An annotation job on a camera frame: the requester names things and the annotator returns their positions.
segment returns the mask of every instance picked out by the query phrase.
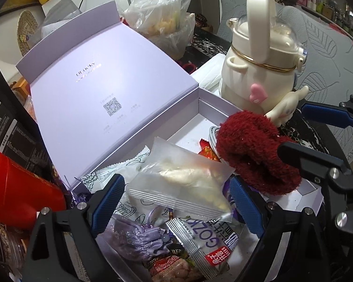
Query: gold rim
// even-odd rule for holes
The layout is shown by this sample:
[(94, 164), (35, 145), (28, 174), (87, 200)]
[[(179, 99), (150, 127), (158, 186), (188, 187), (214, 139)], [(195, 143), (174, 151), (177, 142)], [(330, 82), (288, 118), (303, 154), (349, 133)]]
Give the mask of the gold rim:
[(275, 66), (271, 66), (267, 63), (257, 63), (255, 60), (253, 60), (251, 57), (245, 55), (245, 54), (242, 54), (240, 51), (238, 51), (235, 47), (233, 47), (232, 45), (232, 50), (233, 52), (240, 58), (250, 62), (250, 63), (253, 63), (254, 65), (257, 65), (259, 67), (263, 67), (265, 69), (268, 69), (268, 70), (272, 70), (272, 71), (276, 71), (276, 72), (282, 72), (282, 73), (286, 73), (286, 72), (291, 72), (293, 71), (296, 66), (294, 67), (291, 67), (289, 69), (286, 69), (286, 68), (283, 68), (283, 67), (275, 67)]

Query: jar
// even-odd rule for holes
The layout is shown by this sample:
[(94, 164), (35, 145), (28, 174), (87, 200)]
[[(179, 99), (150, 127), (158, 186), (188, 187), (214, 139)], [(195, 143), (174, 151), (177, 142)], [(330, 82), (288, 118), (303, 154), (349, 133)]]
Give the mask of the jar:
[(15, 277), (21, 278), (25, 264), (28, 233), (0, 224), (0, 264)]
[(0, 222), (31, 231), (44, 207), (65, 210), (62, 190), (0, 152)]

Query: foil snack packet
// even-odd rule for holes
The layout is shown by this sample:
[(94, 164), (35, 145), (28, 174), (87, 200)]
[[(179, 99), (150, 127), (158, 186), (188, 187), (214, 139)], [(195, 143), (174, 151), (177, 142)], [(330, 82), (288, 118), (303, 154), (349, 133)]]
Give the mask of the foil snack packet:
[(205, 280), (181, 244), (173, 243), (168, 248), (170, 250), (168, 254), (157, 256), (145, 264), (154, 282), (202, 282)]
[(238, 242), (238, 235), (228, 223), (174, 218), (166, 225), (208, 280), (227, 267), (227, 259)]

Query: purple satin fabric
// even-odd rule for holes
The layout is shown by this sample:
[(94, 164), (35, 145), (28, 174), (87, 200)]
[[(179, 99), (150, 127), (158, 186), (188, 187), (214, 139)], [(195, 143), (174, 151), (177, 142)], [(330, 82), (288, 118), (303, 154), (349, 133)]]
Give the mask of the purple satin fabric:
[(113, 214), (103, 237), (122, 257), (130, 261), (149, 261), (155, 256), (168, 253), (169, 243), (161, 239), (164, 230), (145, 227), (129, 218)]

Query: teapot handle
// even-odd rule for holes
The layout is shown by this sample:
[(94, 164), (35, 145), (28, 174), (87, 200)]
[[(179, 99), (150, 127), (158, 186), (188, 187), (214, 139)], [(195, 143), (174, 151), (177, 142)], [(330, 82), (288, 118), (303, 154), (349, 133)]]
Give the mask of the teapot handle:
[(226, 64), (230, 69), (241, 73), (247, 71), (247, 65), (237, 65), (236, 63), (234, 63), (234, 59), (235, 56), (226, 58)]
[(251, 57), (266, 63), (270, 46), (270, 18), (276, 17), (274, 0), (247, 0), (249, 47)]

